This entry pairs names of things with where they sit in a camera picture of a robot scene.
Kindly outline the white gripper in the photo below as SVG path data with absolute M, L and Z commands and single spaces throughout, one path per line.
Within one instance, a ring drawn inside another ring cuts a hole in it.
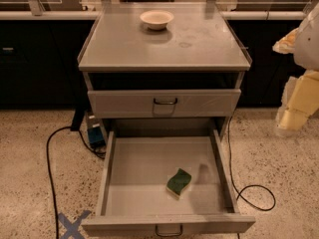
M 277 41 L 272 50 L 293 54 L 297 65 L 307 69 L 299 78 L 290 77 L 276 115 L 276 133 L 292 135 L 319 110 L 319 4 L 306 16 L 298 29 Z

